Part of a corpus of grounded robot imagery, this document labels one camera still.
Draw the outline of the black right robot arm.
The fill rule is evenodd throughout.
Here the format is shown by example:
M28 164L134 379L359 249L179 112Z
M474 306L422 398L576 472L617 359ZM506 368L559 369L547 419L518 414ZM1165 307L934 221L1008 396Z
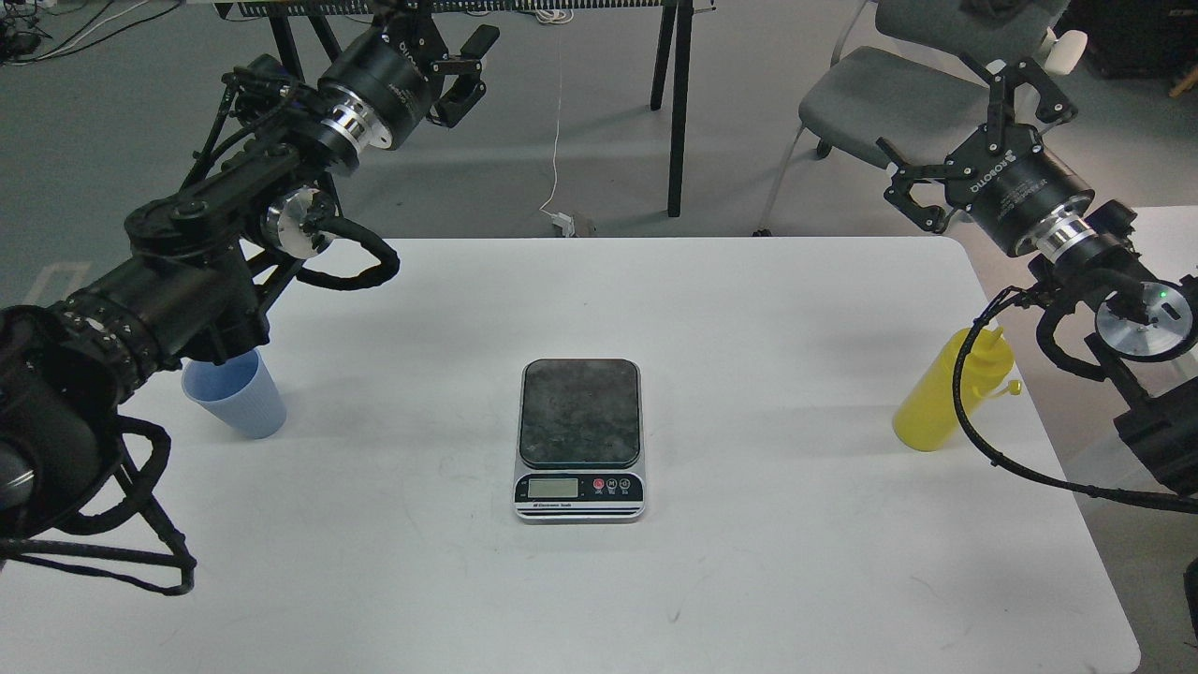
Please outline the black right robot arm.
M1010 257L1031 255L1031 287L1006 287L972 321L951 359L952 408L972 444L991 464L1054 488L1127 506L1184 515L1194 504L1194 379L1161 394L1143 388L1130 362L1173 362L1194 350L1194 277L1176 283L1146 269L1131 242L1133 210L1119 201L1095 208L1094 192L1045 145L1035 126L1015 119L1015 89L1040 97L1036 119L1065 125L1077 110L1031 59L1014 63L961 60L988 86L986 119L940 162L913 165L878 139L896 170L885 198L928 233L946 213L910 196L916 183L940 183L946 205L963 211ZM1008 306L1039 306L1036 341L1057 368L1078 378L1111 381L1127 403L1114 419L1119 438L1162 491L1077 485L1018 464L972 426L961 397L967 356L984 328Z

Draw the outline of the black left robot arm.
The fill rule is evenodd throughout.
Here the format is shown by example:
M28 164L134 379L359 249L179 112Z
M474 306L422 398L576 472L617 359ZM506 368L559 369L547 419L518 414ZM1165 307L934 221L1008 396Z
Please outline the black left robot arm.
M171 441L120 406L181 362L228 364L270 340L288 283L356 291L401 269L343 215L332 175L394 150L428 120L460 123L485 95L483 24L460 51L432 14L379 12L316 85L262 55L223 77L213 128L183 186L125 218L131 257L52 306L4 310L4 561L105 579L86 560L173 567L196 559L155 500Z

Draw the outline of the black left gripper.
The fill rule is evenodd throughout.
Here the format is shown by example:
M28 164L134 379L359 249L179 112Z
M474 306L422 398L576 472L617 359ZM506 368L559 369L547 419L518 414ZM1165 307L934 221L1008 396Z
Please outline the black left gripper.
M441 95L444 77L480 78L500 35L494 25L479 25L459 51L450 51L432 22L369 29L317 78L317 93L329 102L322 125L356 151L398 148L428 113L429 123L456 127L488 93L488 84L456 80Z

